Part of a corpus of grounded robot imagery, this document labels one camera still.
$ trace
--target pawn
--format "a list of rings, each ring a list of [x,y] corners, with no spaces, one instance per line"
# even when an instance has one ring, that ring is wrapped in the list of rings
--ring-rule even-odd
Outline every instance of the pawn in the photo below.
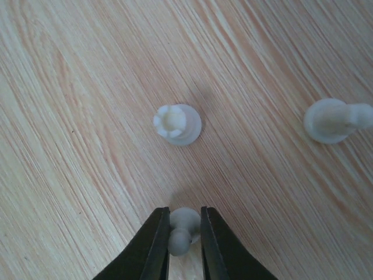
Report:
[[[373,107],[364,103],[346,104],[338,99],[322,99],[308,108],[303,124],[313,140],[336,144],[357,129],[373,126]]]
[[[164,105],[153,118],[159,135],[169,143],[187,146],[193,143],[202,130],[198,112],[186,104]]]
[[[170,214],[170,227],[168,251],[176,257],[185,255],[199,240],[200,215],[191,208],[178,208]]]

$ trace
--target wooden surface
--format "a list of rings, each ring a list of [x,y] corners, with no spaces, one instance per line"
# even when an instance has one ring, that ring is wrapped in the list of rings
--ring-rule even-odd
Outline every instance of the wooden surface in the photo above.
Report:
[[[216,207],[279,279],[371,279],[373,131],[325,146],[302,117],[373,104],[372,3],[0,0],[1,279],[90,279],[167,205]],[[184,148],[152,126],[178,102]]]

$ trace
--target light wood tabletop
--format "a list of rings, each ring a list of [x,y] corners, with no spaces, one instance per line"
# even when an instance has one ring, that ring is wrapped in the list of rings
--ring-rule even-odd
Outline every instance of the light wood tabletop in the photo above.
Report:
[[[373,130],[302,126],[373,104],[371,0],[0,5],[1,279],[91,279],[155,208],[205,205],[279,279],[372,279]],[[186,147],[152,124],[175,103],[203,119]],[[199,243],[171,257],[202,278]]]

